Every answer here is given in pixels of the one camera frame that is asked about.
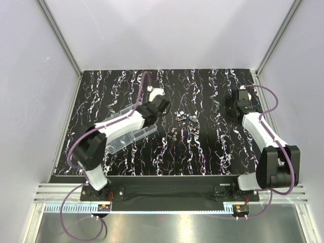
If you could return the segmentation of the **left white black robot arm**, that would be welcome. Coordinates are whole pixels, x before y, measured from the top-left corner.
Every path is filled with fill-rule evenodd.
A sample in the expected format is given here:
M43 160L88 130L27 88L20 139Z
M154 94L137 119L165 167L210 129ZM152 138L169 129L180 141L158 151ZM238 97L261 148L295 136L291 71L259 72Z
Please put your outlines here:
M145 131L154 126L167 114L171 103L165 97L164 89L148 86L148 101L135 103L132 109L110 120L93 125L84 125L81 136L72 145L67 162L77 160L79 168L86 178L84 188L98 200L109 194L110 181L105 176L102 162L105 150L110 143L118 140L118 145L127 146L127 135L132 132Z

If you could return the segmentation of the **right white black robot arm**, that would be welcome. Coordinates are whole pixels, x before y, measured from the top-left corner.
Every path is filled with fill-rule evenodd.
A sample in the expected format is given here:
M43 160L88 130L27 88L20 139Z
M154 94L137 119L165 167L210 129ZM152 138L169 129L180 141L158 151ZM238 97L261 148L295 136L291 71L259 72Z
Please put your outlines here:
M299 183L301 151L275 133L264 118L265 112L251 103L248 88L250 85L232 90L231 96L225 99L222 112L231 122L249 132L261 155L253 173L234 177L229 195L234 200L266 190L288 195Z

